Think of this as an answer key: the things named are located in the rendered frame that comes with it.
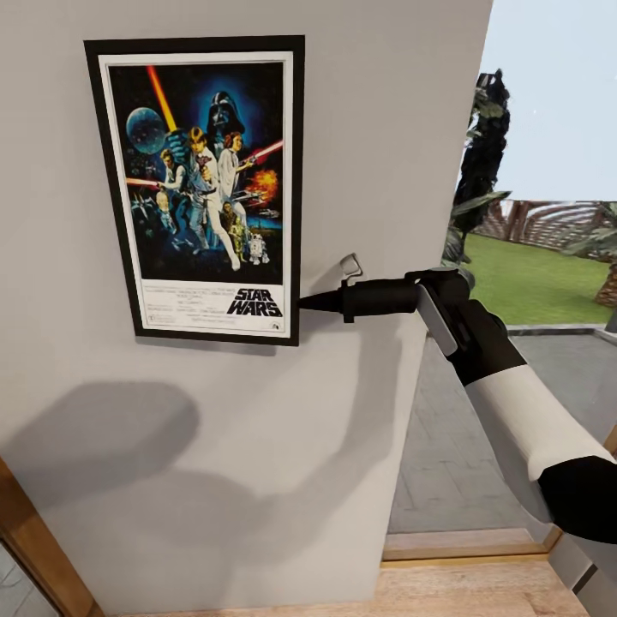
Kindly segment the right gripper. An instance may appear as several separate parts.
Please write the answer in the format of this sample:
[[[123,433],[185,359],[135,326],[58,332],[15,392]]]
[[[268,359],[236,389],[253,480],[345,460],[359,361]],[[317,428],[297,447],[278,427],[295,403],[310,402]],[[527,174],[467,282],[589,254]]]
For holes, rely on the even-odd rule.
[[[341,310],[344,323],[354,323],[354,316],[390,314],[391,306],[392,291],[388,279],[356,282],[352,286],[348,286],[346,279],[343,279],[336,292],[297,301],[300,309],[331,312]]]

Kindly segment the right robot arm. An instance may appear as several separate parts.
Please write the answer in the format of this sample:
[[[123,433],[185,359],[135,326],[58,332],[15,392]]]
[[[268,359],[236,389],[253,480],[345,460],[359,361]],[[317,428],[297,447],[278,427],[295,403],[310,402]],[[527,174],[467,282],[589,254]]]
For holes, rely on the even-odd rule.
[[[617,458],[544,386],[455,267],[368,279],[355,253],[340,261],[336,292],[297,301],[300,309],[354,316],[415,310],[456,374],[522,507],[554,523],[617,586]]]

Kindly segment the poster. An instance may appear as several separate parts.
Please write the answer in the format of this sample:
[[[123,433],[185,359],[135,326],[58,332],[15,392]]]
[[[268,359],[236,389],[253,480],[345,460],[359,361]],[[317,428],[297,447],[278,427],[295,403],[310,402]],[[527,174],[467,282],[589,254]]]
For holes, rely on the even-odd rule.
[[[84,40],[137,336],[299,346],[305,41]]]

